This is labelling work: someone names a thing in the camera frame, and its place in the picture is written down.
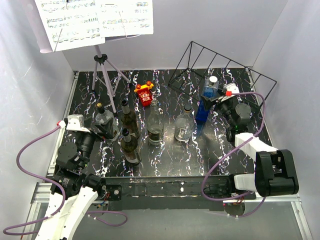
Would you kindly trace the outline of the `small clear black-cap bottle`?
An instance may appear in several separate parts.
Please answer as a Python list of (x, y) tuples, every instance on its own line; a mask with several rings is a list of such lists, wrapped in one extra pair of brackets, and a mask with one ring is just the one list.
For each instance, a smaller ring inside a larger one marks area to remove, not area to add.
[(95, 104), (95, 108), (97, 110), (97, 115), (95, 117), (95, 124), (108, 124), (111, 123), (113, 126), (113, 139), (111, 141), (117, 140), (118, 136), (120, 135), (120, 130), (118, 128), (116, 119), (114, 114), (109, 111), (101, 102), (97, 102)]

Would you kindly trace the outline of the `blue glass bottle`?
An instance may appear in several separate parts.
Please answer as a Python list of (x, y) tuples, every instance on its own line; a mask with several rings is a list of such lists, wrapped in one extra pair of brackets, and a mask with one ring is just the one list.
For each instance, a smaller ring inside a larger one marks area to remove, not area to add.
[(214, 104), (214, 98), (217, 96), (218, 88), (219, 80), (216, 76), (212, 75), (205, 79), (195, 116), (197, 122), (205, 123), (207, 121), (210, 109)]

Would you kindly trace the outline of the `clear bottle with blue label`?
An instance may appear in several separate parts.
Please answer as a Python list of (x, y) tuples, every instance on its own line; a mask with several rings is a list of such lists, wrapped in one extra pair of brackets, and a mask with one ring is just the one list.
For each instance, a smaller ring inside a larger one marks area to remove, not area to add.
[(183, 112), (176, 118), (174, 137), (179, 142), (188, 143), (195, 130), (196, 125), (191, 110), (191, 106), (186, 104)]

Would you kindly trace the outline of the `dark green wine bottle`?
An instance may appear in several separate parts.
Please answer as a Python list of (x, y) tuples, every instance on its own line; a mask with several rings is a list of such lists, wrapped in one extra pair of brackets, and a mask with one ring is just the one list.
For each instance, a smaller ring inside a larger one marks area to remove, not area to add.
[(140, 131), (137, 123), (136, 113), (130, 109), (129, 102), (123, 100), (121, 102), (122, 114), (120, 120), (122, 127), (128, 129), (129, 133), (135, 138), (139, 138)]

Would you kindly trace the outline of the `green wine bottle silver neck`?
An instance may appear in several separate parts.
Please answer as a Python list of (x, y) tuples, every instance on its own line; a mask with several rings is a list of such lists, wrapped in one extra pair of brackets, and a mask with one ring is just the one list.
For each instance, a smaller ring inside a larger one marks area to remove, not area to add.
[(135, 136), (130, 134), (130, 131), (127, 128), (121, 130), (121, 135), (122, 139), (120, 146), (126, 161), (130, 164), (138, 165), (141, 162), (138, 140)]

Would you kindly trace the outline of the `tall clear bottle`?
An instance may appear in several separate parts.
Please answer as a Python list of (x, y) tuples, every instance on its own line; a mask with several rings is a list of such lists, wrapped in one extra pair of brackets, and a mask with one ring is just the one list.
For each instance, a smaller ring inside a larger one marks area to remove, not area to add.
[(147, 133), (149, 141), (154, 145), (160, 144), (164, 137), (163, 118), (160, 113), (159, 101), (156, 99), (153, 99), (150, 104), (150, 115), (147, 119)]

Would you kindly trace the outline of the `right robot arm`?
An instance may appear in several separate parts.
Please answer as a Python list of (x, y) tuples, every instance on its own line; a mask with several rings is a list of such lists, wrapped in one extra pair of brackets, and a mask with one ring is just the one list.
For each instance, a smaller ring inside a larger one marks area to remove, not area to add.
[[(267, 145), (257, 135), (263, 130), (262, 124), (257, 133), (242, 132), (234, 135), (235, 148), (220, 159), (205, 175), (201, 184), (201, 195), (210, 201), (239, 199), (252, 193), (262, 197), (295, 195), (299, 182), (292, 153), (287, 149), (277, 149)], [(227, 198), (212, 198), (205, 193), (205, 185), (211, 172), (234, 152), (241, 150), (255, 162), (254, 173), (230, 175), (226, 186)]]

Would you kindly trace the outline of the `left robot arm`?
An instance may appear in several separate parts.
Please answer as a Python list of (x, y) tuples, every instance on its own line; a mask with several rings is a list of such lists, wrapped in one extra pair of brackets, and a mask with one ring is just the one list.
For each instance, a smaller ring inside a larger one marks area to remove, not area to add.
[(50, 188), (46, 220), (36, 235), (38, 240), (71, 240), (90, 205), (106, 196), (106, 181), (82, 172), (88, 166), (95, 142), (104, 139), (85, 125), (89, 122), (81, 114), (64, 119), (65, 129), (75, 133), (75, 141), (61, 144), (57, 150), (54, 184)]

